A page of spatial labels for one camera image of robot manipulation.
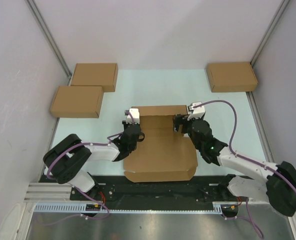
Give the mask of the cardboard box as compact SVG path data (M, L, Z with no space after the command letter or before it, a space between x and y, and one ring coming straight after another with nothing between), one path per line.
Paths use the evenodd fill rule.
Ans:
M117 63L77 63L71 86L102 87L105 93L116 90L118 78Z
M249 62L213 62L206 66L213 93L252 92L258 80Z
M125 177L134 183L189 181L198 167L189 137L174 131L173 117L186 115L185 105L139 106L145 138L123 160Z
M98 118L104 91L101 86L59 86L50 113L56 118Z

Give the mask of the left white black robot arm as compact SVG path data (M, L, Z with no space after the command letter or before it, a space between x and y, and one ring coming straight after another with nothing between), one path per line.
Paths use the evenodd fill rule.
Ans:
M124 131L109 136L108 143L82 141L76 134L70 134L49 150L43 157L48 168L46 176L58 184L70 184L81 191L88 200L98 196L99 188L94 178L82 170L86 162L119 162L137 148L145 139L138 123L123 123Z

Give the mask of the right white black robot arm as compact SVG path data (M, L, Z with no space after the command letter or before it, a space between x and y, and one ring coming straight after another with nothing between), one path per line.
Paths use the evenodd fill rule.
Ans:
M233 152L230 145L213 136L210 124L203 117L176 114L172 121L174 131L187 134L206 163L247 176L242 179L230 175L228 183L218 188L223 200L230 201L235 196L250 197L270 203L284 216L292 217L296 213L296 169L291 163L259 162Z

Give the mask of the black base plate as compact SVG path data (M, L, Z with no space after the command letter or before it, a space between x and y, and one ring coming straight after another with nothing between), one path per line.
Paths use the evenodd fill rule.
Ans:
M223 175L194 176L187 181L135 183L125 176L93 176L95 187L86 194L96 200L112 202L121 197L194 197L203 202L245 201L234 196L225 186L228 177Z

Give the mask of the right aluminium corner post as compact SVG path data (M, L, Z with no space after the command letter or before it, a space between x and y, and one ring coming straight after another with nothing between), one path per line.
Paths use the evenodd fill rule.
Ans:
M258 47L256 48L251 60L250 65L252 68L255 67L262 51L264 50L265 46L267 45L268 41L270 40L272 34L274 33L276 27L278 26L281 18L285 14L286 10L288 9L292 0L282 0L280 5L277 8L276 13L274 14L272 20L270 21L268 28L266 29Z

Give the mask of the aluminium corner post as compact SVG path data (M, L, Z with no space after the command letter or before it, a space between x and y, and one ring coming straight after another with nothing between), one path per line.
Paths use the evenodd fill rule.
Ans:
M282 0L280 5L277 8L276 13L274 14L272 20L270 21L268 28L266 29L258 47L256 48L251 60L250 65L252 68L255 67L262 51L264 50L265 46L267 45L268 41L270 40L272 34L274 33L276 27L278 26L281 18L285 14L286 10L288 9L292 0Z
M52 50L55 58L57 59L59 65L61 66L63 72L65 75L70 78L72 76L72 72L70 71L64 56L62 55L59 46L57 45L55 38L53 37L38 5L34 0L25 0L25 3L27 4L28 9L30 10L32 16L34 17L38 27L41 30L41 33L45 37L47 43L50 46L50 49Z

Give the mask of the left aluminium corner post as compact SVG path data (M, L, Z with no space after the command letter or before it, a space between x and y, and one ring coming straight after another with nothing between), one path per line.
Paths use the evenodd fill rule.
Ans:
M72 72L70 71L64 56L62 55L59 46L57 45L55 38L53 37L38 5L34 0L25 0L25 3L27 4L28 9L30 10L32 16L34 17L38 27L41 30L41 33L45 37L47 43L50 46L50 49L52 50L55 58L57 59L59 65L61 66L63 72L65 75L70 78L72 76Z

